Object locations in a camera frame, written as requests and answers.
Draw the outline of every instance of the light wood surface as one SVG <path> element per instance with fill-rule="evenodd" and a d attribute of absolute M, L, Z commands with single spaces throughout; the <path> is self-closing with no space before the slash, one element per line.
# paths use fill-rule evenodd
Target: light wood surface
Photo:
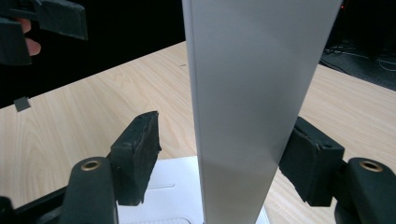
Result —
<path fill-rule="evenodd" d="M 0 195 L 14 207 L 67 184 L 75 163 L 105 156 L 142 113 L 160 112 L 160 159 L 196 154 L 185 43 L 0 110 Z M 300 115 L 346 147 L 396 170 L 396 92 L 319 66 Z M 301 202 L 280 172 L 264 207 L 271 223 L 334 223 Z"/>

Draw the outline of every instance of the white panel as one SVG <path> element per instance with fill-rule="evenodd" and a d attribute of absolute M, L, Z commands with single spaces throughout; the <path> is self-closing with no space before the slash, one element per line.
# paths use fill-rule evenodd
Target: white panel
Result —
<path fill-rule="evenodd" d="M 205 224 L 255 223 L 339 0 L 183 0 Z"/>

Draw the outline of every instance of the wooden table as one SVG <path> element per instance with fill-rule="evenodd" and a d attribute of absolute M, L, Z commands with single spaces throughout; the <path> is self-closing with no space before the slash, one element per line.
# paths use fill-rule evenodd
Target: wooden table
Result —
<path fill-rule="evenodd" d="M 75 163 L 105 156 L 139 114 L 160 112 L 160 159 L 196 155 L 185 43 L 0 110 L 0 195 L 14 207 L 67 184 Z M 300 115 L 346 147 L 396 170 L 396 92 L 318 66 Z M 280 173 L 264 207 L 272 223 L 334 223 Z"/>

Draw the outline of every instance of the black background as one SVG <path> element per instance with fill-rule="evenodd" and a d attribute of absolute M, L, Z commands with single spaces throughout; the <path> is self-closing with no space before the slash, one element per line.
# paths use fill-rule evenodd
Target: black background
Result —
<path fill-rule="evenodd" d="M 31 65 L 0 65 L 0 107 L 185 40 L 180 0 L 74 2 L 86 9 L 89 40 L 40 30 L 33 21 L 27 36 L 41 44 L 41 52 Z"/>

